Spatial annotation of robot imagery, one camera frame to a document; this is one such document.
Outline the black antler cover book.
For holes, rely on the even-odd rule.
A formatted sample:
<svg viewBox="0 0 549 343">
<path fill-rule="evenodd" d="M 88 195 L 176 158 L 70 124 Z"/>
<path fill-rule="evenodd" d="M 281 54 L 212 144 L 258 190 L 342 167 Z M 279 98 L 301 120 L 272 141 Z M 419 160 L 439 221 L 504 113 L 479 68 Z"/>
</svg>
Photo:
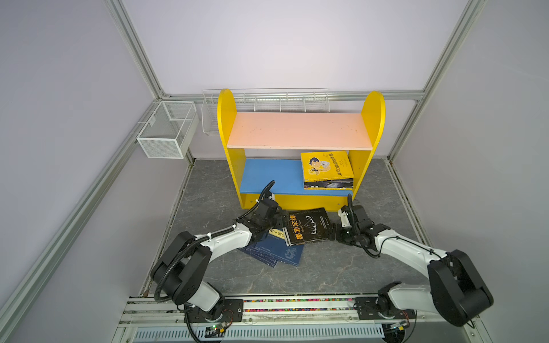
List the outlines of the black antler cover book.
<svg viewBox="0 0 549 343">
<path fill-rule="evenodd" d="M 331 221 L 325 208 L 302 211 L 283 211 L 287 246 L 297 246 L 330 239 Z"/>
</svg>

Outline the purple portrait cover book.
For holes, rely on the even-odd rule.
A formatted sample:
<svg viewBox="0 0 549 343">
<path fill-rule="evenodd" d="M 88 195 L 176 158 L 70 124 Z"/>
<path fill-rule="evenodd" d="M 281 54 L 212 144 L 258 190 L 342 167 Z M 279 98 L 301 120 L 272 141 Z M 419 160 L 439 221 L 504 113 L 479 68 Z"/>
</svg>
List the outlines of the purple portrait cover book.
<svg viewBox="0 0 549 343">
<path fill-rule="evenodd" d="M 352 190 L 354 179 L 305 181 L 305 190 Z"/>
</svg>

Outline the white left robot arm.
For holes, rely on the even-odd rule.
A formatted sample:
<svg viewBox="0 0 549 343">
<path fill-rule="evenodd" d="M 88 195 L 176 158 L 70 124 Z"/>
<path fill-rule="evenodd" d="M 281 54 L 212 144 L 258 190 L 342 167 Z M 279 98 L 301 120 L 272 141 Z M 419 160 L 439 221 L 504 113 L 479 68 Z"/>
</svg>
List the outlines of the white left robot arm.
<svg viewBox="0 0 549 343">
<path fill-rule="evenodd" d="M 278 212 L 277 202 L 267 198 L 222 230 L 178 234 L 150 273 L 156 284 L 154 301 L 189 305 L 203 312 L 217 311 L 224 302 L 223 296 L 204 281 L 210 262 L 261 240 L 276 224 Z"/>
</svg>

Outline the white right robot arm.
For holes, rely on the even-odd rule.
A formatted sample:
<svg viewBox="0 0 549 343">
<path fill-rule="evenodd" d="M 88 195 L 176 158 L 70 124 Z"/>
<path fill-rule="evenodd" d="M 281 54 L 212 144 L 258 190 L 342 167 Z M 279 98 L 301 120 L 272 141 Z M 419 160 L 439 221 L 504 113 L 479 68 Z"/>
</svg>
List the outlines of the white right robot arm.
<svg viewBox="0 0 549 343">
<path fill-rule="evenodd" d="M 374 259 L 383 254 L 393 257 L 427 279 L 416 285 L 392 282 L 378 290 L 372 308 L 381 317 L 390 319 L 404 310 L 431 312 L 462 327 L 493 306 L 493 295 L 463 251 L 446 252 L 409 239 L 374 223 L 360 205 L 344 206 L 337 214 L 341 221 L 334 226 L 337 242 L 358 247 Z"/>
</svg>

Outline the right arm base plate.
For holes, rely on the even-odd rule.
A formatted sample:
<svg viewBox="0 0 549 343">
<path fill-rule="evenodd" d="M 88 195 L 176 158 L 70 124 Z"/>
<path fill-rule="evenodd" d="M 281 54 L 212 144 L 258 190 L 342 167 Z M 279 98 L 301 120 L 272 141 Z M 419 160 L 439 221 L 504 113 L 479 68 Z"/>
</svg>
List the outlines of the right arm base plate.
<svg viewBox="0 0 549 343">
<path fill-rule="evenodd" d="M 414 320 L 415 310 L 399 310 L 386 297 L 356 297 L 353 308 L 360 320 Z"/>
</svg>

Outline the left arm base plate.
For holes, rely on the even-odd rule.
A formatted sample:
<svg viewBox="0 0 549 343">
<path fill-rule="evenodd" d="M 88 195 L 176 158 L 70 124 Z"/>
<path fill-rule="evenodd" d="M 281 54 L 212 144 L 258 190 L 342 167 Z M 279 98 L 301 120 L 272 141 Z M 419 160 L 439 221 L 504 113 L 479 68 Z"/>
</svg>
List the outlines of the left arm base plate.
<svg viewBox="0 0 549 343">
<path fill-rule="evenodd" d="M 223 299 L 208 312 L 199 307 L 193 307 L 187 314 L 191 323 L 241 322 L 244 314 L 244 300 Z"/>
</svg>

